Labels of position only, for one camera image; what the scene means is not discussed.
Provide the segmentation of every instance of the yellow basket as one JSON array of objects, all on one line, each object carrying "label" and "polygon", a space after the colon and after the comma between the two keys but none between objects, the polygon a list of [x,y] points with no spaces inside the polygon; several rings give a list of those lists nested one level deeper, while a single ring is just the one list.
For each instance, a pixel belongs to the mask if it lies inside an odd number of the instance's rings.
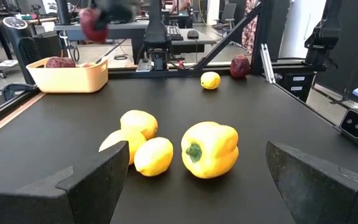
[{"label": "yellow basket", "polygon": [[107,57],[103,57],[97,65],[86,68],[45,68],[48,59],[26,66],[44,93],[94,93],[107,83]]}]

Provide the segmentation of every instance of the computer mouse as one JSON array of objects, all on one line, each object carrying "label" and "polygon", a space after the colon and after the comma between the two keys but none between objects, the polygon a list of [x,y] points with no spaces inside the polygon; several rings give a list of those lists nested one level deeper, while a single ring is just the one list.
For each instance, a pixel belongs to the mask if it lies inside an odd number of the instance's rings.
[{"label": "computer mouse", "polygon": [[198,39],[200,35],[198,34],[198,32],[196,30],[189,30],[189,32],[187,32],[187,38],[188,39]]}]

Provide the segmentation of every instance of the black table surface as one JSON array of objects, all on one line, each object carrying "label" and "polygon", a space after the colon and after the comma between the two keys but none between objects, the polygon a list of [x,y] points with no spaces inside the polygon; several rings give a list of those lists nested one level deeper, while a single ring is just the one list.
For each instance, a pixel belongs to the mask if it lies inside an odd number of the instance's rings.
[{"label": "black table surface", "polygon": [[[199,78],[111,80],[90,95],[45,95],[0,129],[0,190],[15,191],[98,153],[128,110],[158,120],[171,140],[169,170],[143,177],[133,166],[112,223],[293,223],[265,161],[268,141],[358,172],[358,148],[317,114],[260,77],[222,77],[217,91]],[[201,121],[237,129],[239,158],[222,177],[193,177],[181,161],[185,131]]]}]

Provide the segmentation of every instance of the yellow lemon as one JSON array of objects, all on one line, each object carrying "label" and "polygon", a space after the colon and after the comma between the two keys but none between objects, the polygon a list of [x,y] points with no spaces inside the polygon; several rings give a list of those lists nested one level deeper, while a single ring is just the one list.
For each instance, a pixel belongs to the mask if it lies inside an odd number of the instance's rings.
[{"label": "yellow lemon", "polygon": [[135,167],[146,177],[152,177],[165,172],[173,158],[173,145],[166,138],[148,140],[135,154]]},{"label": "yellow lemon", "polygon": [[146,142],[144,135],[136,130],[118,130],[111,133],[100,145],[99,152],[108,147],[117,144],[119,141],[128,141],[129,143],[129,165],[134,163],[135,152]]},{"label": "yellow lemon", "polygon": [[130,110],[120,119],[121,129],[135,129],[147,140],[154,138],[158,130],[157,120],[153,115],[140,110]]},{"label": "yellow lemon", "polygon": [[207,90],[214,90],[219,84],[221,84],[221,77],[216,72],[205,72],[201,76],[201,86]]}]

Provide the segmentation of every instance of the pepper stem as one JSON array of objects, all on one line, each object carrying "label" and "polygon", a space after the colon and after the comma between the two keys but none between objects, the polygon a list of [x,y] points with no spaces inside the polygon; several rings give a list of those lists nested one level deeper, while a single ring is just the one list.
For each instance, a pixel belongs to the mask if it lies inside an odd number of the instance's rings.
[{"label": "pepper stem", "polygon": [[186,149],[186,154],[188,154],[191,161],[195,163],[201,159],[203,152],[198,144],[191,143],[190,147]]}]

